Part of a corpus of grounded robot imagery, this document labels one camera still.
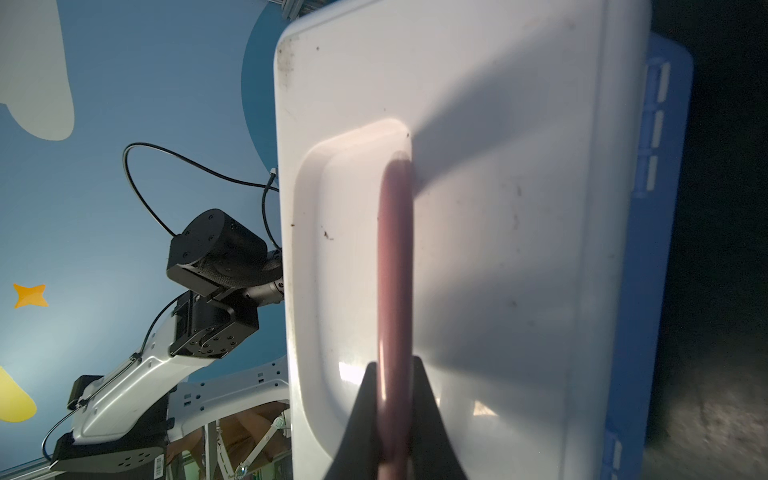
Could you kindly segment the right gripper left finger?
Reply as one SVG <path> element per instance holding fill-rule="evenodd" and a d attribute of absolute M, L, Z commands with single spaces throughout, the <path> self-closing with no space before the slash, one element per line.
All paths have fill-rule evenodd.
<path fill-rule="evenodd" d="M 377 364 L 367 365 L 339 449 L 325 480 L 378 478 L 381 441 L 377 431 Z"/>

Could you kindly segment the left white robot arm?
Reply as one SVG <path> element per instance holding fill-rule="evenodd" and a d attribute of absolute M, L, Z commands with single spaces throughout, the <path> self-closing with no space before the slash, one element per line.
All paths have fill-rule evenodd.
<path fill-rule="evenodd" d="M 84 375 L 68 400 L 71 430 L 49 455 L 56 472 L 164 473 L 167 446 L 195 430 L 222 443 L 219 420 L 289 397 L 287 363 L 218 379 L 192 375 L 231 354 L 259 328 L 261 307 L 284 298 L 279 251 L 219 209 L 170 243 L 166 268 L 183 291 L 152 323 L 136 353 L 105 376 Z"/>

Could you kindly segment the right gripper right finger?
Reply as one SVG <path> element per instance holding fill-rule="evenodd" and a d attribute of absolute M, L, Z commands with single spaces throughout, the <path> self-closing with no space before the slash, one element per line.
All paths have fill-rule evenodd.
<path fill-rule="evenodd" d="M 413 357 L 410 460 L 414 479 L 467 480 L 447 434 L 426 369 Z"/>

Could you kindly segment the white blue tool box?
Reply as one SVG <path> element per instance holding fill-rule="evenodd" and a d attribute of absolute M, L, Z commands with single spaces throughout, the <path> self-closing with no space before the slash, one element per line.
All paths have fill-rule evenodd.
<path fill-rule="evenodd" d="M 637 479 L 692 59 L 648 1 L 338 1 L 275 97 L 294 475 L 376 358 L 383 169 L 414 172 L 414 351 L 472 479 Z"/>

